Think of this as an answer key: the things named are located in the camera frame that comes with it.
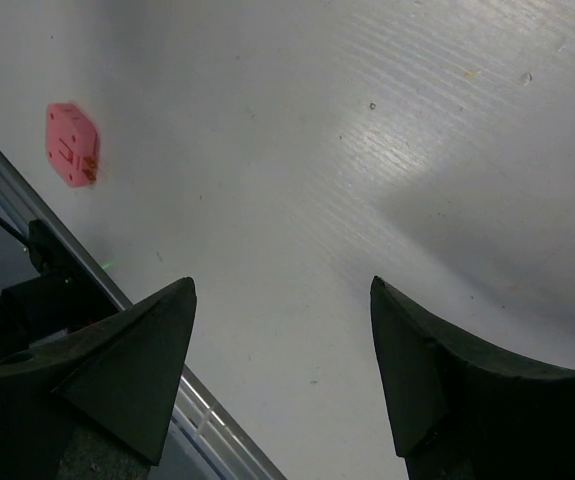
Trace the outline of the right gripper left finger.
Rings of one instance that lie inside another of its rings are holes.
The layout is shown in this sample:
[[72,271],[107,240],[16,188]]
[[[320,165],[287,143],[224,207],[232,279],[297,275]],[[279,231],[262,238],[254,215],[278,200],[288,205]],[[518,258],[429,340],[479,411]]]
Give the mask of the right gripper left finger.
[[197,305],[191,278],[0,362],[0,479],[144,479],[160,463]]

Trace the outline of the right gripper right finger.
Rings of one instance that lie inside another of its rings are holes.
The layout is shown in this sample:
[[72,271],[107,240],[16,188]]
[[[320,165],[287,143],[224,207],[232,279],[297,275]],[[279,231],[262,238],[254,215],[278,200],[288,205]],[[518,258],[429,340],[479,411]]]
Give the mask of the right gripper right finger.
[[575,479],[575,370],[483,340],[381,278],[370,315],[395,452],[412,479]]

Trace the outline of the pink plug adapter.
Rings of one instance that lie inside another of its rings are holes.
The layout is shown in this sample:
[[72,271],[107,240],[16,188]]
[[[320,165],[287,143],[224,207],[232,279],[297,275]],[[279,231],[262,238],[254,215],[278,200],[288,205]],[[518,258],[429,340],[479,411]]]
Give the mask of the pink plug adapter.
[[44,144],[50,166],[68,187],[86,187],[96,181],[99,136],[75,104],[47,106]]

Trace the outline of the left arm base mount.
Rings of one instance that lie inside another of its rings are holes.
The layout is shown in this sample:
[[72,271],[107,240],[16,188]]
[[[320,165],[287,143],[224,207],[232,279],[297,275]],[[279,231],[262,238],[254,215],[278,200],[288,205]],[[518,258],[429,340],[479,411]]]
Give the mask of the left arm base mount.
[[76,332],[118,312],[45,221],[30,221],[26,235],[2,217],[0,227],[28,251],[37,272],[0,291],[0,362],[54,334]]

